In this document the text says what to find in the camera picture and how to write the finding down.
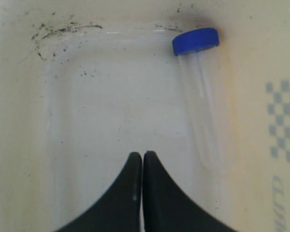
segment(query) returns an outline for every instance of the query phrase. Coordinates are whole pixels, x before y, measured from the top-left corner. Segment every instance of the blue cap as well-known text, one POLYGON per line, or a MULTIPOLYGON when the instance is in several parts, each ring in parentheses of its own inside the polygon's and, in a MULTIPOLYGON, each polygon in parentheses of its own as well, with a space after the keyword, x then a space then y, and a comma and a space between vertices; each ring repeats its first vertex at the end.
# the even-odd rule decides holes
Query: blue cap
POLYGON ((200 52, 219 45, 218 32, 214 28, 202 28, 176 36, 173 41, 176 56, 195 51, 200 52))

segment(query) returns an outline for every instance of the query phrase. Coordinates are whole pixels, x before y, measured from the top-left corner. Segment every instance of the white surface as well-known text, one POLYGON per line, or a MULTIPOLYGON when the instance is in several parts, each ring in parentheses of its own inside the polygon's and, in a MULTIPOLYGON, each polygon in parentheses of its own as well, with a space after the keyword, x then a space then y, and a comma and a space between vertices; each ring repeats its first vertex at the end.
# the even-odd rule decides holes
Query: white surface
POLYGON ((282 79, 290 80, 290 0, 0 0, 0 232, 62 226, 106 190, 127 153, 147 149, 193 200, 243 232, 275 231, 279 176, 290 231, 290 165, 271 158, 264 89, 282 79), (82 28, 42 39, 42 23, 70 22, 82 28), (176 32, 165 29, 203 22, 220 32, 236 135, 236 162, 218 186, 190 152, 176 32))

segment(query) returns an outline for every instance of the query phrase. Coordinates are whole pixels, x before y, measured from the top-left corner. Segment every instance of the checkered pattern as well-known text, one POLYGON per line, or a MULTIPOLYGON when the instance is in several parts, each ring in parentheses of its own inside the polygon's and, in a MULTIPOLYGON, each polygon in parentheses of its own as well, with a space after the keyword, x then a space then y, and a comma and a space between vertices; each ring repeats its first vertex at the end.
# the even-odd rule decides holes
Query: checkered pattern
POLYGON ((290 80, 282 80, 276 85, 266 83, 266 93, 270 96, 267 112, 272 119, 268 125, 271 156, 283 155, 290 163, 290 80))

